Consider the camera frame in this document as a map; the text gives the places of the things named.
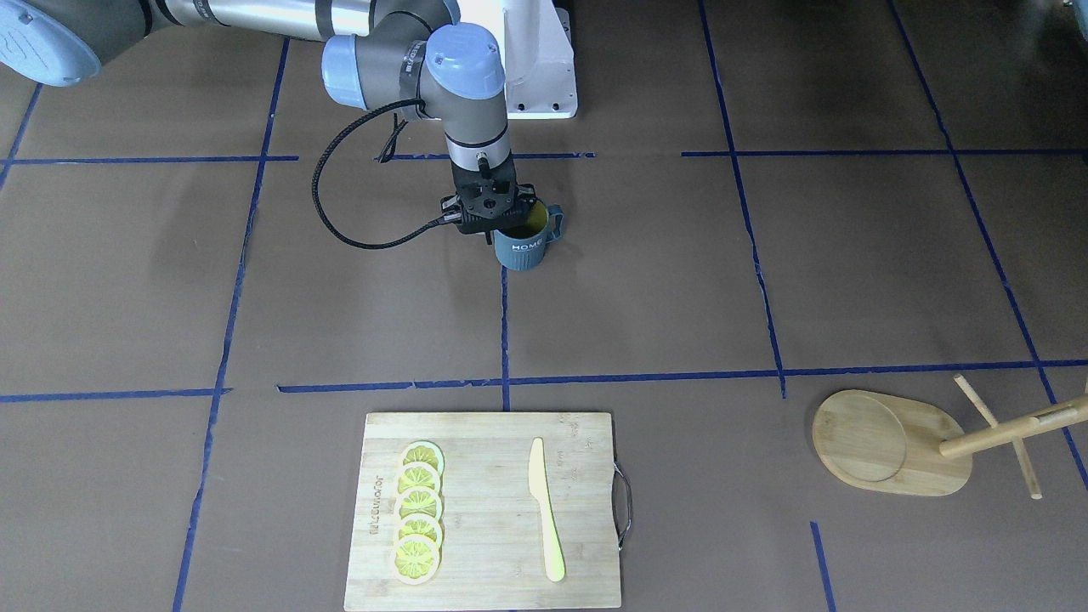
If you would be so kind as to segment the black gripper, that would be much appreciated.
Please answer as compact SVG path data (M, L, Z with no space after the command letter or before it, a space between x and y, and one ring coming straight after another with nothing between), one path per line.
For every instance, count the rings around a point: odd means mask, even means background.
M462 224L511 224L516 218L514 158L483 171L452 163Z

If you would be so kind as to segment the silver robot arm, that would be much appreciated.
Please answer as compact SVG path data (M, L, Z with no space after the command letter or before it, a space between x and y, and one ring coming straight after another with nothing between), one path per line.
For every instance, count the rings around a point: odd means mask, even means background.
M331 99L442 123L465 233L520 224L500 45L455 1L4 1L1 58L23 77L70 87L168 25L218 25L323 42Z

